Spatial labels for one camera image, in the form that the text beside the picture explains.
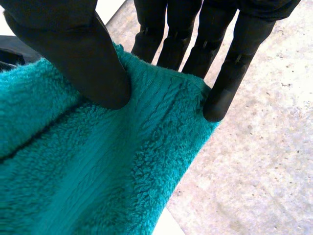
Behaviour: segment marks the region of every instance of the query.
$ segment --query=black object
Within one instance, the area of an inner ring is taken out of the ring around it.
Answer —
[[[15,36],[0,36],[0,71],[36,62],[41,55]]]
[[[130,80],[100,17],[97,0],[0,0],[12,31],[49,60],[82,95],[125,106]]]
[[[152,61],[163,36],[168,4],[169,34],[164,41],[158,65],[178,70],[190,42],[194,18],[200,8],[199,1],[134,1],[141,31],[136,36],[132,53],[147,62]],[[259,45],[269,36],[275,22],[288,17],[299,2],[300,0],[203,1],[197,40],[182,69],[183,73],[201,78],[206,76],[229,23],[237,9],[240,10],[233,42],[203,109],[203,115],[208,121],[218,122],[224,118]]]

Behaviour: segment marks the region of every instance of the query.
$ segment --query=terry cloth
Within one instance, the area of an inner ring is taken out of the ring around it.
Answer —
[[[3,234],[150,234],[217,127],[200,78],[116,50],[132,81],[121,110],[82,98],[45,59],[0,73]]]

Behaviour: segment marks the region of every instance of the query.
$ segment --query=white surface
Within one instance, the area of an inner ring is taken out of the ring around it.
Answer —
[[[185,233],[165,208],[152,235],[185,235]]]
[[[101,17],[104,24],[109,22],[112,16],[116,13],[116,11],[121,7],[125,0],[99,0],[97,4],[96,11]],[[0,35],[14,35],[12,30],[7,25],[4,15],[3,8],[0,6]]]
[[[13,36],[14,33],[7,25],[4,15],[3,15],[3,8],[0,6],[0,35],[10,35]]]

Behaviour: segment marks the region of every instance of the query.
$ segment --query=gray floor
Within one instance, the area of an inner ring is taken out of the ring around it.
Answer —
[[[312,234],[312,13],[313,2],[302,0],[277,23],[227,117],[177,186],[168,209],[187,235]],[[210,86],[233,27],[205,78]],[[133,0],[108,29],[131,50],[139,30]]]

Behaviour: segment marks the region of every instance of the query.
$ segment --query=teal towel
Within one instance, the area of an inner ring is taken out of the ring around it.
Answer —
[[[45,59],[0,73],[3,234],[150,234],[217,127],[202,116],[200,78],[116,50],[132,80],[117,111]]]

